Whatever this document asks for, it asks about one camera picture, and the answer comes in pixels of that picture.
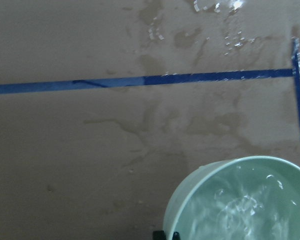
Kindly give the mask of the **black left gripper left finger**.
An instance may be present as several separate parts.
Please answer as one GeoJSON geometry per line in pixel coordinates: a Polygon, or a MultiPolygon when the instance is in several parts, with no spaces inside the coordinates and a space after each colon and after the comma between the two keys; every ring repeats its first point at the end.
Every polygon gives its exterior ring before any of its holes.
{"type": "Polygon", "coordinates": [[[153,240],[165,240],[165,232],[163,230],[155,230],[152,232],[153,240]]]}

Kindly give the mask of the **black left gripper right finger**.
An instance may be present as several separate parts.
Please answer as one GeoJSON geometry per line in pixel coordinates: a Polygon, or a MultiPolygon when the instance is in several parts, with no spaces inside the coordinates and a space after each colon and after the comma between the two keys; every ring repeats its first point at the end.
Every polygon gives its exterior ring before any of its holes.
{"type": "Polygon", "coordinates": [[[172,240],[180,240],[179,232],[175,231],[172,235],[172,240]]]}

